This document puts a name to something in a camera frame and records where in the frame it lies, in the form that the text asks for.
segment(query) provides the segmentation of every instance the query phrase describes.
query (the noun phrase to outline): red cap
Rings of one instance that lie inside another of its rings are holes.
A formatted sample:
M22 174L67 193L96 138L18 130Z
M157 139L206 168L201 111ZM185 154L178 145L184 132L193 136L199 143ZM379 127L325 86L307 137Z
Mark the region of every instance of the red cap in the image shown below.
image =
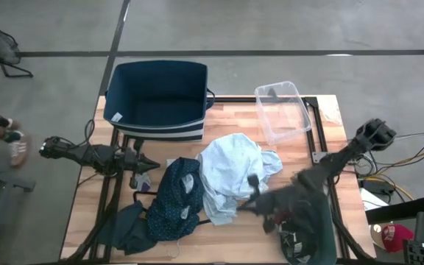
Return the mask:
M387 252L403 250L403 240L412 240L414 237L407 227L393 224L381 225L380 230L372 229L371 234L374 243Z

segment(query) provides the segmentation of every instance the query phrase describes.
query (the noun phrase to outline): concrete floor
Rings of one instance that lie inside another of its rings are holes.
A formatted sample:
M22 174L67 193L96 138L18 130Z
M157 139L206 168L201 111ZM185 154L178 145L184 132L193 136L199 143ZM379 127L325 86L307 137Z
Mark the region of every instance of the concrete floor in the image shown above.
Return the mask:
M109 51L122 2L0 0L0 29L25 52ZM424 0L131 1L119 51L189 49L424 49ZM336 94L348 138L372 117L401 135L424 132L424 55L172 59L208 65L208 86L216 94L252 94L259 85L284 80L301 94ZM116 58L114 65L135 60ZM8 168L7 147L0 143L0 169L37 180L32 194L14 194L17 210L0 230L0 263L57 260L80 167L43 159L37 149L51 135L82 140L106 62L24 58L31 80L8 79L0 71L0 113L18 119L33 138L31 157L19 170ZM423 145L424 137L399 140L375 157L388 163ZM424 197L424 161L388 175Z

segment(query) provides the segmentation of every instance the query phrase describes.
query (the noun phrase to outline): person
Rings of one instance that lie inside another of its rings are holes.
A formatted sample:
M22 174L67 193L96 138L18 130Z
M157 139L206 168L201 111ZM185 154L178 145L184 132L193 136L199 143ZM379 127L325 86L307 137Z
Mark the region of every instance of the person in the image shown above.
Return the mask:
M11 152L11 166L22 166L29 151L29 136L18 130L20 124L0 115L0 140L7 142Z

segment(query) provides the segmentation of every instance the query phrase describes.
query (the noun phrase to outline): yellow cable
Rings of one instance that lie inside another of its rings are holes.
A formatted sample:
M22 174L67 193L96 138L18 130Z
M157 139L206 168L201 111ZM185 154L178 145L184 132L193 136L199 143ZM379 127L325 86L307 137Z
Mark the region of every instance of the yellow cable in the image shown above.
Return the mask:
M388 166L385 169L382 169L380 172L378 172L378 173L376 173L376 174L374 174L374 175L372 175L370 177L378 177L381 174L383 174L385 171L387 171L390 168L392 168L393 166L399 166L400 164L407 163L409 161L414 160L415 158L424 158L424 152L418 154L417 156L414 156L413 158L407 158L407 159L403 159L403 160L397 161L397 162L393 163L391 166Z
M377 177L366 177L364 178L364 180L375 180L375 181L381 181L381 182L385 182L385 183L389 183L390 185L395 185L395 188L397 188L399 191L402 191L402 193L404 193L408 198L410 198L411 200L414 200L413 196L410 195L409 192L407 192L406 190L404 190L403 188L401 188L400 186L398 186L397 184L394 183L390 183L389 181L386 180L382 180L379 179Z

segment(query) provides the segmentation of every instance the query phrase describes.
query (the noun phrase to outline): dark green cloth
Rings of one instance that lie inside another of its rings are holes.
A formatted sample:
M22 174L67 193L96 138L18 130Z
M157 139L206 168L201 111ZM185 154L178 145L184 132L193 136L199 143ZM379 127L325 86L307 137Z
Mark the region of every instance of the dark green cloth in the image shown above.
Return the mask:
M194 231L199 223L197 215L203 207L204 186L199 177L200 162L178 158L165 171L158 187L158 195L148 209L146 221L151 239L157 241L178 240ZM186 193L182 178L191 174L192 189ZM189 207L185 219L181 213Z
M141 202L137 201L110 217L99 232L99 243L123 250L125 255L154 247L156 241L148 237L146 220L140 218L142 207Z

